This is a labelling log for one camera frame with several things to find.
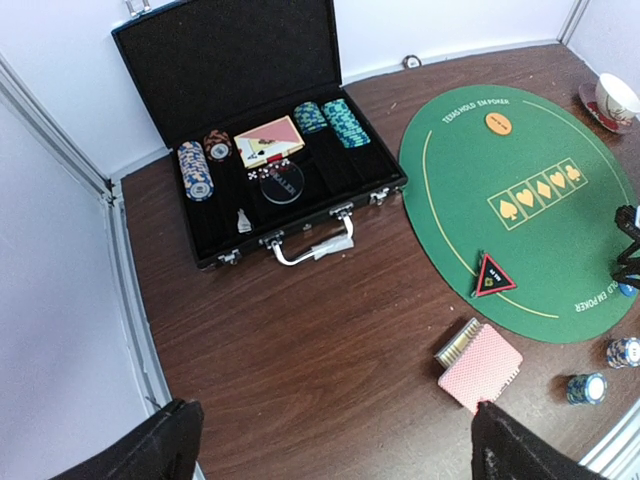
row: dark wood floor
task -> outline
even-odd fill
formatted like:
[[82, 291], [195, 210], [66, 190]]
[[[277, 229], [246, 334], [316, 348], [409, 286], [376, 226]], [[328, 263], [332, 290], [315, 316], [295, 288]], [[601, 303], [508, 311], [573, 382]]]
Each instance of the dark wood floor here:
[[[578, 86], [593, 79], [564, 47], [547, 46], [430, 65], [347, 90], [397, 152], [411, 117], [434, 96], [482, 83], [523, 88], [576, 115], [640, 185], [640, 132], [607, 133], [576, 99]], [[356, 248], [344, 255], [288, 269], [258, 252], [202, 273], [169, 161], [127, 177], [124, 193], [169, 386], [205, 410], [199, 461], [209, 478], [470, 478], [471, 414], [437, 386], [442, 369], [432, 356], [476, 313], [424, 254], [400, 196], [356, 212]], [[327, 233], [316, 230], [287, 248]], [[634, 307], [606, 337], [637, 335], [639, 316]], [[574, 459], [638, 398], [638, 372], [605, 370], [604, 337], [549, 345], [499, 330], [525, 360], [498, 404]], [[609, 378], [607, 401], [568, 406], [565, 376], [595, 370]]]

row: black triangle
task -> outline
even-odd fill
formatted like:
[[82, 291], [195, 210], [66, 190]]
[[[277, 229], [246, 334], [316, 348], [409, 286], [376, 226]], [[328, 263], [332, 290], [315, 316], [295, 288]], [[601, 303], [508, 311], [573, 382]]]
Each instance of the black triangle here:
[[485, 253], [478, 275], [476, 296], [482, 297], [514, 288], [516, 288], [516, 284], [511, 280], [511, 277], [491, 258], [491, 255]]

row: brown poker chip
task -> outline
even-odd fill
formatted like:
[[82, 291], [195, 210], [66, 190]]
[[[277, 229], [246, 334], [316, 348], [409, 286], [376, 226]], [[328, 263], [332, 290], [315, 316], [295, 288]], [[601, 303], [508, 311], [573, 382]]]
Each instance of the brown poker chip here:
[[221, 162], [231, 155], [231, 139], [229, 134], [220, 130], [212, 130], [204, 137], [204, 151], [209, 160]]

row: deck of cards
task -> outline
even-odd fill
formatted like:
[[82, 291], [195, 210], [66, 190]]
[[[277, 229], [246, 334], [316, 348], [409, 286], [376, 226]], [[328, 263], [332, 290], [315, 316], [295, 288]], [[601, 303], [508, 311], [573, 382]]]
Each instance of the deck of cards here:
[[233, 140], [247, 169], [281, 160], [304, 147], [304, 140], [288, 115], [237, 135]]

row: diamond symbol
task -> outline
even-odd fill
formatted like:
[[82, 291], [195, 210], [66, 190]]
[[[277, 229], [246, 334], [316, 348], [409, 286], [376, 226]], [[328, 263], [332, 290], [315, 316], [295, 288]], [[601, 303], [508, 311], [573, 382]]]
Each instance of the diamond symbol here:
[[551, 198], [551, 188], [549, 187], [549, 185], [538, 180], [536, 187], [538, 187], [538, 193], [540, 195], [546, 198]]

